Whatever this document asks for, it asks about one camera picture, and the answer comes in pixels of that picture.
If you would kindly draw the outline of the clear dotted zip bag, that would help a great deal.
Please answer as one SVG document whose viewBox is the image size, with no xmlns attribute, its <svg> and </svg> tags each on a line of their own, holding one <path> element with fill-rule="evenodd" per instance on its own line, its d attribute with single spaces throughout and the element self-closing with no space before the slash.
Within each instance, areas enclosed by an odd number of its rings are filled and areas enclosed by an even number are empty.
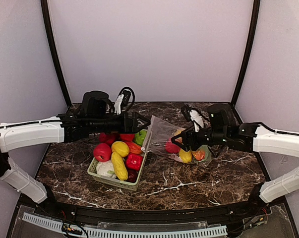
<svg viewBox="0 0 299 238">
<path fill-rule="evenodd" d="M 149 140 L 148 152 L 151 152 L 151 153 L 154 153 L 154 154 L 157 154 L 160 156 L 164 156 L 164 157 L 173 159 L 177 162 L 183 163 L 179 157 L 179 153 L 171 154 L 165 150 L 166 142 L 174 136 L 174 133 L 177 130 L 184 130 L 184 128 L 175 126 L 175 125 L 173 125 L 161 118 L 158 118 L 156 116 L 152 116 L 150 126 L 147 129 L 147 133 L 149 133 L 149 132 L 152 133 L 152 137 Z M 143 152 L 145 152 L 144 151 L 144 147 L 145 147 L 144 142 L 143 142 L 143 145 L 141 146 L 141 150 Z M 202 145 L 199 149 L 203 149 L 205 151 L 205 159 L 203 161 L 197 161 L 192 156 L 192 161 L 189 162 L 188 164 L 200 164 L 202 166 L 209 165 L 212 160 L 211 151 L 209 150 L 209 148 L 206 145 Z"/>
</svg>

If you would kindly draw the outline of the yellow toy mango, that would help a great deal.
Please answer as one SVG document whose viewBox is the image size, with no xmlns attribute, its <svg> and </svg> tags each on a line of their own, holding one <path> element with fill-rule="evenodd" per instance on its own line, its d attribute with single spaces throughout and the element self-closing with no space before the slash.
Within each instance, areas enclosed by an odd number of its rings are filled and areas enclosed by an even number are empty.
<svg viewBox="0 0 299 238">
<path fill-rule="evenodd" d="M 179 157 L 183 163 L 189 163 L 192 161 L 191 151 L 184 151 L 183 149 L 180 149 Z"/>
</svg>

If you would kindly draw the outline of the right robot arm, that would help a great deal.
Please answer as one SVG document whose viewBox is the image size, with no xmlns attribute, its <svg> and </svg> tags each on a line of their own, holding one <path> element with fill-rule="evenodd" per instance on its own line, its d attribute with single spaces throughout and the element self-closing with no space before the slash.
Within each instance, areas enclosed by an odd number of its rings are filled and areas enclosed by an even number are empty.
<svg viewBox="0 0 299 238">
<path fill-rule="evenodd" d="M 262 122 L 237 125 L 233 109 L 228 104 L 213 104 L 207 108 L 210 125 L 204 127 L 199 110 L 184 105 L 181 109 L 192 127 L 171 138 L 184 151 L 196 151 L 202 145 L 225 145 L 244 152 L 268 152 L 299 158 L 299 133 L 272 129 Z M 299 166 L 265 183 L 257 184 L 249 202 L 264 205 L 299 190 Z"/>
</svg>

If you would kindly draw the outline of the red toy apple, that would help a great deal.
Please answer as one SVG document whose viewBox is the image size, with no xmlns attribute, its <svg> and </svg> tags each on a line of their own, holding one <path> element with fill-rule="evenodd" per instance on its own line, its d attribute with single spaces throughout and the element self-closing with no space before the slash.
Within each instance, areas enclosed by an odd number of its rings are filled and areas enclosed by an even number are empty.
<svg viewBox="0 0 299 238">
<path fill-rule="evenodd" d="M 180 147 L 172 143 L 171 140 L 169 139 L 165 144 L 165 150 L 168 153 L 177 154 L 180 151 Z"/>
</svg>

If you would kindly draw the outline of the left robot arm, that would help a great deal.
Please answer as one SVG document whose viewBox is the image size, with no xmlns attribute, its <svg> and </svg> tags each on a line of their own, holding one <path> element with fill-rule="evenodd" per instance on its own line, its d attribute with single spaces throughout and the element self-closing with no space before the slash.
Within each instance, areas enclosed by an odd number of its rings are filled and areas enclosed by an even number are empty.
<svg viewBox="0 0 299 238">
<path fill-rule="evenodd" d="M 49 143 L 67 143 L 87 138 L 92 133 L 137 133 L 150 125 L 150 119 L 129 113 L 135 94 L 129 87 L 119 92 L 115 102 L 102 91 L 86 92 L 78 111 L 42 120 L 0 123 L 0 180 L 41 204 L 54 195 L 43 183 L 23 171 L 9 151 Z"/>
</svg>

